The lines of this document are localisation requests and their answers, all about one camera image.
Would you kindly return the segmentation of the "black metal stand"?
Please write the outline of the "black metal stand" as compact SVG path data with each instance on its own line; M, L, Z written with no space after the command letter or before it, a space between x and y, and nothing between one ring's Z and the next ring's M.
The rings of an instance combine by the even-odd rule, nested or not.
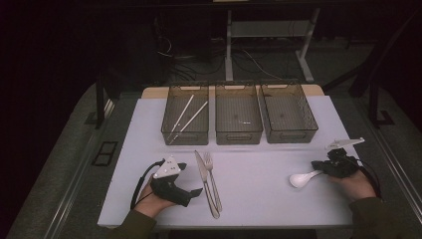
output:
M112 97L112 80L109 73L100 72L96 77L96 129L99 129L106 119L106 102Z
M354 98L360 98L368 92L368 118L376 128L394 124L390 114L378 108L380 87L376 82L376 74L391 48L390 39L394 29L390 30L390 23L390 17L386 16L372 16L362 22L363 27L374 35L376 43L368 57L358 67L356 78L348 90Z

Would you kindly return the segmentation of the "white spoon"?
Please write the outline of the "white spoon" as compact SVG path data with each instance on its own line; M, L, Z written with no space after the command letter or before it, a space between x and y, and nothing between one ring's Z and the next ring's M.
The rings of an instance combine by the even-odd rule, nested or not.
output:
M309 183L311 179L320 174L322 174L321 170L314 170L308 173L292 174L289 177L289 182L294 188L303 188Z

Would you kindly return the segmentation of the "person's right hand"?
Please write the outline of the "person's right hand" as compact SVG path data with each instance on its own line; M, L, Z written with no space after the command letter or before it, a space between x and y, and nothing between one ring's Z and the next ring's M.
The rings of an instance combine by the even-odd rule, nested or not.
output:
M328 180L339 184L352 201L376 196L369 179L360 170L349 177L330 176Z

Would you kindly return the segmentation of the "steel fork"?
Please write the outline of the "steel fork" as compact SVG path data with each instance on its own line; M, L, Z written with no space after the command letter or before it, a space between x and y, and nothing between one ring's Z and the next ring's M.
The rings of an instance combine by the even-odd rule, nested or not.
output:
M211 179L211 183L212 183L212 187L213 187L213 193L214 193L215 202L216 202L216 208L219 212L221 212L222 211L222 203L221 203L221 200L220 200L219 192L218 192L217 185L216 185L214 175L213 175L214 164L213 164L213 160L212 160L210 152L204 153L204 164L205 164L205 167L208 170L209 175L210 175L210 179Z

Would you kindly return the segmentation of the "white metal desk frame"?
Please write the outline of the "white metal desk frame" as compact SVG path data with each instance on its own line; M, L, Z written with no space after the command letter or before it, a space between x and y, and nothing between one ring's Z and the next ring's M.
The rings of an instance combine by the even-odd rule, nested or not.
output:
M315 81L306 55L317 25L320 8L313 9L308 20L282 20L282 21L234 21L232 11L227 13L226 24L226 54L225 78L233 81L232 39L233 38L294 38L303 37L303 46L295 51L300 69L308 83Z

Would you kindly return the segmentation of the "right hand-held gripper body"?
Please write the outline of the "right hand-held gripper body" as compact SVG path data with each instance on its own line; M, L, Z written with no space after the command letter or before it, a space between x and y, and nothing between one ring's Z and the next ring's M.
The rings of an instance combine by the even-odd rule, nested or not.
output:
M359 170L357 159L347 154L345 148L358 143L364 142L364 139L336 139L329 144L327 157L328 162L325 164L324 172L327 175L337 178L345 178L353 175Z

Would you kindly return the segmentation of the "white chopstick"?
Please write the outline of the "white chopstick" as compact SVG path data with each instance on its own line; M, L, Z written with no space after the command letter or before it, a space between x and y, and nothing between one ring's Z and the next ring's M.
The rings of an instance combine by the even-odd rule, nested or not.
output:
M207 107L208 102L205 102L201 108L192 116L192 118L186 123L186 125L180 130L180 132L178 132L174 138L170 141L169 144L173 144L179 137L180 135L189 127L189 125L201 114L201 112Z
M177 128L177 126L179 125L179 122L181 121L181 119L183 118L185 112L187 111L189 105L191 104L192 100L194 98L194 95L191 95L191 97L189 98L188 102L186 103L184 109L182 110L180 116L178 117L177 121L175 122L175 124L173 125L173 128L171 130L171 132L174 132L174 130Z

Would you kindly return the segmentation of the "person's left hand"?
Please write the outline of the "person's left hand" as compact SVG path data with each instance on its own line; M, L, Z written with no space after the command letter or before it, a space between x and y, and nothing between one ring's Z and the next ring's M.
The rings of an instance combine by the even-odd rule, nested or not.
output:
M155 195L150 186L150 181L151 178L142 188L134 210L150 218L155 218L164 209L174 206L174 203Z

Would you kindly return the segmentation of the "steel table knife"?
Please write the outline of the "steel table knife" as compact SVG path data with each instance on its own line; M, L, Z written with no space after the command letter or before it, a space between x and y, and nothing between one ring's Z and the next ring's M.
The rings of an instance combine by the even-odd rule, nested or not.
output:
M220 213L217 210L217 207L216 207L214 200L211 196L211 191L210 191L210 187L209 187L209 184L208 184L208 171L205 167L204 161L203 161L200 153L198 151L194 151L194 153L195 153L197 165L198 165L198 168L199 168L201 180L202 180L203 185L204 185L205 194L206 194L206 198L207 198L207 201L208 201L208 205L209 205L209 208L210 208L211 215L215 219L218 219L220 217Z

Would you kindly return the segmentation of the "translucent brown storage bin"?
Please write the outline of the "translucent brown storage bin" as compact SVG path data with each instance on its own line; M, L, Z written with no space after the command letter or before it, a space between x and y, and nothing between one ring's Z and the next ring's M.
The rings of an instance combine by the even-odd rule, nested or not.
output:
M310 143L318 125L303 88L260 85L259 100L268 143Z
M216 85L215 131L219 145L260 143L263 124L254 83Z
M173 125L180 116L191 95L194 98L185 112L179 125L171 132ZM173 143L169 144L174 136L186 125L192 116L208 102L207 107L189 125L189 127ZM166 145L207 145L209 132L209 88L207 84L177 85L170 86L164 117L161 125L161 133Z

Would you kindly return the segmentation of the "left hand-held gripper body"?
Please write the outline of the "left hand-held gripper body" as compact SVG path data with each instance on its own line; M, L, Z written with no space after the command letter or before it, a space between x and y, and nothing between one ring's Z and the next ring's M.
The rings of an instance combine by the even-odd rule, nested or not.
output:
M153 179L150 182L150 186L153 193L158 197L187 207L191 200L189 191L179 188L175 184L175 180L182 171L177 163L172 155L164 159L157 171L152 175Z

